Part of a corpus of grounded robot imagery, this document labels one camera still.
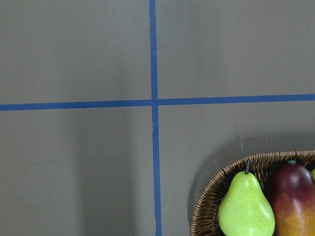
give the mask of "pencil mark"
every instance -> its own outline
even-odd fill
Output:
[[[19,170],[14,179],[14,186],[0,198],[0,203],[19,199],[30,208],[45,205],[51,197],[51,186],[56,164],[51,161],[28,165]]]

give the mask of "red mango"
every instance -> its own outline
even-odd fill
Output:
[[[265,193],[277,236],[315,236],[315,181],[304,165],[291,160],[277,167]]]

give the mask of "pear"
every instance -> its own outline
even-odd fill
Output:
[[[237,173],[218,210],[226,236],[272,236],[275,217],[257,178],[247,170]]]
[[[315,179],[315,169],[311,171],[313,179]]]

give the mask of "blue tape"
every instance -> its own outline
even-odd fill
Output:
[[[161,188],[159,168],[159,127],[158,127],[158,106],[152,106],[153,123],[153,180],[154,180],[154,209],[156,218],[156,236],[162,235],[161,220]]]
[[[223,103],[251,103],[251,102],[289,102],[314,101],[315,94],[292,95],[263,95],[263,96],[232,96],[232,97],[197,97],[159,99],[159,106],[192,105],[192,104],[223,104]]]
[[[103,108],[103,107],[142,107],[142,106],[151,106],[151,105],[152,105],[151,100],[3,104],[3,105],[0,105],[0,111],[54,110],[54,109]]]
[[[156,1],[149,1],[150,12],[150,55],[151,55],[151,96],[158,99],[158,60],[157,60],[157,23]]]
[[[153,180],[154,212],[156,218],[156,236],[162,236],[161,187],[159,169],[159,133],[158,133],[158,60],[157,60],[157,23],[156,1],[149,1],[150,12],[150,55],[151,55],[151,97],[153,124]]]
[[[54,110],[54,109],[106,108],[106,107],[172,106],[172,105],[193,105],[193,104],[200,105],[200,104],[251,103],[251,102],[293,102],[293,101],[315,101],[315,94],[167,98],[167,99],[155,99],[155,100],[147,99],[147,100],[120,100],[120,101],[2,104],[2,105],[0,105],[0,111]]]

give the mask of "woven basket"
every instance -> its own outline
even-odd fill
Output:
[[[190,222],[191,236],[224,236],[218,225],[218,207],[233,177],[246,168],[249,158],[252,160],[251,173],[256,176],[262,189],[271,170],[281,162],[293,159],[309,170],[315,168],[315,150],[257,153],[235,160],[220,170],[199,195]]]

